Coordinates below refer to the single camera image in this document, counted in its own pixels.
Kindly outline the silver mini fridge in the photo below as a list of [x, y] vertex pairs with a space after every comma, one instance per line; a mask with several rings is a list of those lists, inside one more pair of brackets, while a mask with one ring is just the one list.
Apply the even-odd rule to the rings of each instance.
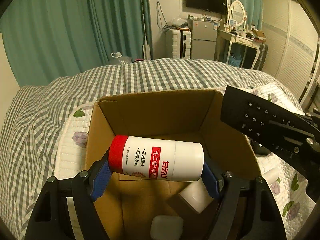
[[213, 22], [192, 21], [191, 58], [213, 60], [217, 42], [217, 29]]

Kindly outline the grey checked bed sheet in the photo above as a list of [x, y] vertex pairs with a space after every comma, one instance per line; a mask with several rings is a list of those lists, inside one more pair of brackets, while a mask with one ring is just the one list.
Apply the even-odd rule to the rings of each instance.
[[35, 201], [53, 174], [64, 123], [80, 105], [104, 96], [227, 85], [252, 89], [274, 82], [260, 72], [211, 60], [157, 59], [102, 66], [46, 86], [24, 86], [1, 130], [1, 219], [23, 239]]

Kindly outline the blue laundry basket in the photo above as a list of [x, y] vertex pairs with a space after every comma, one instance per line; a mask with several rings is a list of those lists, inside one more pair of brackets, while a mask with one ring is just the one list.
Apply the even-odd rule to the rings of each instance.
[[240, 67], [242, 62], [242, 57], [240, 53], [230, 53], [227, 63], [234, 67]]

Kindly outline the cardboard box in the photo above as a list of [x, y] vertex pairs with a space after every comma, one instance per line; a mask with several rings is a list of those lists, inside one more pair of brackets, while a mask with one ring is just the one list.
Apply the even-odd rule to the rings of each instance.
[[[86, 146], [86, 167], [101, 159], [116, 135], [199, 142], [221, 171], [254, 179], [260, 175], [255, 154], [242, 133], [220, 120], [222, 94], [208, 90], [172, 90], [123, 94], [94, 104]], [[148, 180], [114, 173], [95, 202], [110, 239], [149, 239], [157, 215], [183, 219], [183, 239], [219, 239], [223, 222], [212, 201], [200, 214], [178, 195], [183, 182]]]

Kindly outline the black tv remote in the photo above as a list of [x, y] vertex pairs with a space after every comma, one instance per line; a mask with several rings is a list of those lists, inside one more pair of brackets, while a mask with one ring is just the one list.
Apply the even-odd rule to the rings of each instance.
[[298, 122], [295, 113], [232, 86], [227, 86], [225, 90], [220, 119], [267, 149], [270, 120], [285, 125]]

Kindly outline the white dressing table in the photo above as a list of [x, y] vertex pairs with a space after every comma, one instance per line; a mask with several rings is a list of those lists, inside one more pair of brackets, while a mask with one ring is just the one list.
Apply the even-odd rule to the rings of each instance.
[[246, 59], [246, 55], [248, 52], [248, 49], [254, 49], [255, 50], [255, 57], [253, 59], [251, 69], [254, 69], [255, 64], [258, 61], [259, 55], [260, 55], [260, 45], [258, 41], [252, 39], [252, 38], [246, 38], [242, 37], [241, 35], [235, 35], [230, 32], [224, 31], [224, 30], [218, 30], [217, 31], [217, 37], [216, 37], [216, 48], [215, 48], [215, 61], [220, 61], [220, 54], [224, 54], [223, 48], [224, 44], [227, 45], [226, 48], [226, 59], [224, 63], [229, 63], [229, 58], [231, 56], [232, 46], [234, 44], [238, 45], [241, 51], [243, 51], [243, 55], [241, 56], [242, 62], [240, 64], [240, 67], [244, 66], [244, 61]]

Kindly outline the green curtain left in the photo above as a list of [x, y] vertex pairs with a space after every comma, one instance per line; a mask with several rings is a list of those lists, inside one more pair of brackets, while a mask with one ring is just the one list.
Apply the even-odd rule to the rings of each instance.
[[112, 52], [143, 57], [140, 0], [13, 0], [1, 16], [1, 33], [19, 86], [47, 85], [105, 66]]

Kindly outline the light blue earbuds case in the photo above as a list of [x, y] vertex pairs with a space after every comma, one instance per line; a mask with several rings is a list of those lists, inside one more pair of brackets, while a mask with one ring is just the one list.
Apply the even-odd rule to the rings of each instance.
[[154, 240], [179, 240], [183, 232], [183, 218], [159, 215], [153, 218], [150, 237]]

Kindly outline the white suitcase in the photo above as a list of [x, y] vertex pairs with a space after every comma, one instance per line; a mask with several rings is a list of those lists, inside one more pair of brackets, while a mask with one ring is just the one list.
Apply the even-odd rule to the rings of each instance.
[[191, 31], [170, 29], [166, 32], [166, 57], [171, 59], [190, 59]]

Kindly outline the floral quilted blanket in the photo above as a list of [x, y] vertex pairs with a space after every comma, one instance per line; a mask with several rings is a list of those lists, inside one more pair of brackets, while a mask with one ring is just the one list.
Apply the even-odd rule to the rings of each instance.
[[[276, 82], [249, 89], [248, 92], [293, 113], [302, 113], [290, 98], [290, 92]], [[58, 179], [70, 178], [84, 168], [86, 146], [75, 137], [78, 135], [87, 139], [93, 106], [93, 102], [76, 106], [67, 115], [60, 133], [54, 167], [54, 176]], [[308, 181], [273, 153], [260, 155], [257, 161], [263, 177], [272, 179], [270, 189], [283, 217], [287, 239], [294, 239], [315, 206], [305, 192]]]

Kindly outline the oval vanity mirror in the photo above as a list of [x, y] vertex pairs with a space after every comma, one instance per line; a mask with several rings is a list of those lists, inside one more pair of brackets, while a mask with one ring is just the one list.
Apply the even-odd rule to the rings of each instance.
[[231, 3], [228, 9], [228, 22], [231, 26], [240, 27], [246, 23], [247, 11], [244, 5], [239, 1], [235, 0]]

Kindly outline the dark checked suitcase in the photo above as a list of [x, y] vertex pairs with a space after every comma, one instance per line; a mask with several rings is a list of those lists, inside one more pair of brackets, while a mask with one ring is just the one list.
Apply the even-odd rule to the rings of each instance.
[[260, 47], [259, 47], [259, 56], [258, 56], [258, 59], [257, 59], [255, 65], [254, 65], [255, 70], [262, 71], [264, 63], [265, 63], [265, 59], [267, 56], [267, 52], [268, 52], [268, 45], [265, 43], [261, 43]]

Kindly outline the white louvered wardrobe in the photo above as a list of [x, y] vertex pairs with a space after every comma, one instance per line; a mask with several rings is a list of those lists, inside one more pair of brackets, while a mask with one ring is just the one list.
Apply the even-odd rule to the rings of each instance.
[[299, 100], [316, 59], [316, 29], [296, 0], [263, 0], [262, 32], [268, 46], [263, 72], [275, 77]]

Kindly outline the white bottle red cap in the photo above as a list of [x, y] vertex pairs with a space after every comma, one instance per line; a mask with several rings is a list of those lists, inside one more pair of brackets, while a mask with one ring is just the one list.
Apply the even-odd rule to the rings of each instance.
[[200, 143], [117, 135], [108, 152], [111, 171], [165, 181], [197, 181], [204, 166]]

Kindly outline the clear water jug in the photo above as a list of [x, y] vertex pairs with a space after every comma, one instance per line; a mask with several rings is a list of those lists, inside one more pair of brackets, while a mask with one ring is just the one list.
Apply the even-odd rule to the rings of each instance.
[[108, 62], [110, 65], [132, 63], [132, 58], [128, 56], [123, 56], [121, 52], [112, 52], [110, 56], [111, 56], [111, 59]]

